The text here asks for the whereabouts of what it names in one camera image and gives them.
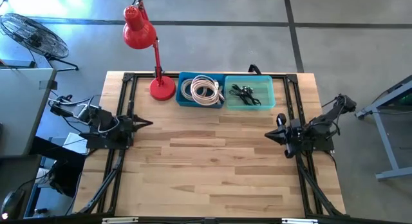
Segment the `plastic bin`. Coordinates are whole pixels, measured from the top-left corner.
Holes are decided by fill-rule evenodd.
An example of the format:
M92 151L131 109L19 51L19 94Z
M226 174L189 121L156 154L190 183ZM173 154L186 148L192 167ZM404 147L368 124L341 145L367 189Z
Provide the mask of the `plastic bin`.
M186 79L193 79L198 75L206 75L214 80L217 80L219 82L219 86L222 86L222 94L225 94L225 75L221 73L191 73L191 72L181 72L179 74L179 81L178 81L178 87L177 87L177 92L176 92L176 101L179 103L181 106L191 106L191 107L207 107L207 108L222 108L224 105L224 101L220 101L221 104L214 104L211 106L202 106L196 102L187 100L183 95L180 93L180 88L182 86L182 82ZM191 89L190 86L186 87L186 93L191 94Z
M245 105L243 101L234 95L229 94L232 85L250 86L253 88L252 96L259 99L261 106ZM227 109L230 110L268 110L272 109L275 102L273 81L271 76L248 75L248 76L226 76L225 79L225 98Z

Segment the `wooden tabletop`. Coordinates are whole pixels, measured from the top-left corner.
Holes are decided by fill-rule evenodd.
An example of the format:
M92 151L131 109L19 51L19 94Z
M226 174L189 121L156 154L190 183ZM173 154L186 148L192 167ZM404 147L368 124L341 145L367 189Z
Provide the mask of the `wooden tabletop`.
M104 83L100 105L113 114L123 74L109 71ZM297 76L304 115L310 120L322 112L315 77ZM277 128L278 113L288 116L282 80L273 80L276 106L270 111L181 107L175 98L159 102L149 94L150 82L138 80L134 112L154 124L138 130L134 146L126 151L116 216L304 216L295 160L286 159L284 146L263 136ZM102 183L107 154L101 149L86 160L74 211ZM344 212L332 159L314 153L314 162L319 186ZM308 193L314 210L312 191Z

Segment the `cable bundle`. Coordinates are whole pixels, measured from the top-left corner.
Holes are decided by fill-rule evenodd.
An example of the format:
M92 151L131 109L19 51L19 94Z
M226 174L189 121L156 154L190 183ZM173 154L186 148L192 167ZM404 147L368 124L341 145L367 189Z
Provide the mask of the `cable bundle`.
M186 93L186 87L188 85L191 85L191 95ZM212 95L210 96L206 96L208 89L212 91ZM183 97L202 106L221 104L220 100L225 100L225 97L222 95L221 91L222 86L219 86L219 82L205 75L198 75L194 79L184 80L180 88L180 93Z

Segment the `concrete floor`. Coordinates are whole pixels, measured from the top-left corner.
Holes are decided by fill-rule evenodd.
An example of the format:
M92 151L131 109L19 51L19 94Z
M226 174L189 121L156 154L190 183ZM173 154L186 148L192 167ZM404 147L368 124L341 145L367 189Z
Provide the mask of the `concrete floor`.
M287 22L284 0L144 0L149 17L163 21ZM132 0L10 0L22 15L122 20ZM291 0L295 22L411 23L412 0ZM152 49L132 50L122 26L47 25L66 41L67 61L78 72L57 75L58 94L84 98L101 92L109 70L153 70ZM230 26L157 26L164 70L296 72L289 28ZM411 74L412 34L394 29L298 28L305 72L314 73L322 103L338 93L358 102L358 110ZM0 58L31 59L23 47L0 36ZM47 66L36 55L40 66ZM375 173L390 169L372 118L342 116L341 136L333 138L338 175L347 213L359 218L411 222L412 177L377 182ZM45 111L38 135L66 136L70 128ZM412 151L402 151L411 165Z

